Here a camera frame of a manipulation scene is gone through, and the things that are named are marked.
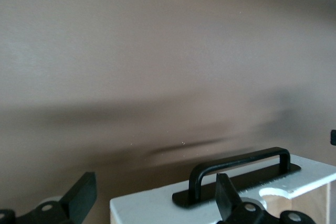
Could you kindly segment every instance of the black pull handle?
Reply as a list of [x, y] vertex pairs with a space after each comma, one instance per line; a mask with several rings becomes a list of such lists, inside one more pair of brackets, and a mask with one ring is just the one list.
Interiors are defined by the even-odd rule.
[[280, 156], [280, 173], [284, 174], [290, 171], [290, 155], [288, 150], [279, 147], [273, 147], [262, 151], [251, 152], [239, 156], [227, 157], [215, 161], [204, 162], [197, 165], [189, 177], [188, 196], [190, 201], [197, 202], [201, 198], [202, 178], [216, 170], [226, 169], [229, 167], [243, 165], [246, 163], [258, 161], [264, 158]]

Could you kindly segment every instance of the beige wall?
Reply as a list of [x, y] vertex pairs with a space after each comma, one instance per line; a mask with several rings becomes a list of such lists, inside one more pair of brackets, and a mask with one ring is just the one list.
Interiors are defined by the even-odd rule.
[[0, 0], [0, 208], [271, 146], [336, 165], [336, 0]]

